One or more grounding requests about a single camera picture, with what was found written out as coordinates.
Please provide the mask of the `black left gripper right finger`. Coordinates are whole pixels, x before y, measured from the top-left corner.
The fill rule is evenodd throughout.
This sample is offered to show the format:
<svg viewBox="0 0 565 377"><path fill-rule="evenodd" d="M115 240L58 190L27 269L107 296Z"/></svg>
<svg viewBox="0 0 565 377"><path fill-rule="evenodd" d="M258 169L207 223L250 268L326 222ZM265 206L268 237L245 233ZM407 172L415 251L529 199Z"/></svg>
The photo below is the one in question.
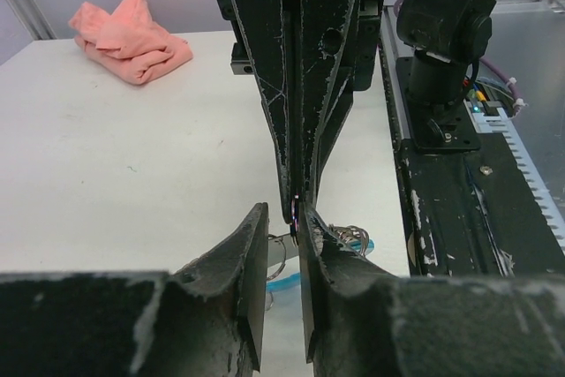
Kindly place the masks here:
<svg viewBox="0 0 565 377"><path fill-rule="evenodd" d="M317 376L561 376L564 281L399 277L324 241L299 254Z"/></svg>

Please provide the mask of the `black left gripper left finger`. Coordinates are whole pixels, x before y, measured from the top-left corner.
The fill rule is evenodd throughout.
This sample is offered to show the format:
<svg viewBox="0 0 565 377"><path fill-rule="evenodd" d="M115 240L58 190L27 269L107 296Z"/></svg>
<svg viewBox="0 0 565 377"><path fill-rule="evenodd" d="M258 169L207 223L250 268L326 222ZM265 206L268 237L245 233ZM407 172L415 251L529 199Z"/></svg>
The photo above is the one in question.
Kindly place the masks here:
<svg viewBox="0 0 565 377"><path fill-rule="evenodd" d="M4 376L250 376L260 370L268 206L176 273L1 276Z"/></svg>

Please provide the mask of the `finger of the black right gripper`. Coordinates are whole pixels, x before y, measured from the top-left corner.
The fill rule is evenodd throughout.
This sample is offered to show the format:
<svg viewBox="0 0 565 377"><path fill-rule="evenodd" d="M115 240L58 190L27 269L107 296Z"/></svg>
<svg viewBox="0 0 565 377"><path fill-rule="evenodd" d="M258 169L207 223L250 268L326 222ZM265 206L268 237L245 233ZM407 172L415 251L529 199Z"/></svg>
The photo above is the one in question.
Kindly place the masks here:
<svg viewBox="0 0 565 377"><path fill-rule="evenodd" d="M356 90L371 85L384 0L298 0L293 193L315 205Z"/></svg>
<svg viewBox="0 0 565 377"><path fill-rule="evenodd" d="M256 80L275 150L282 217L290 221L290 130L283 0L216 0Z"/></svg>

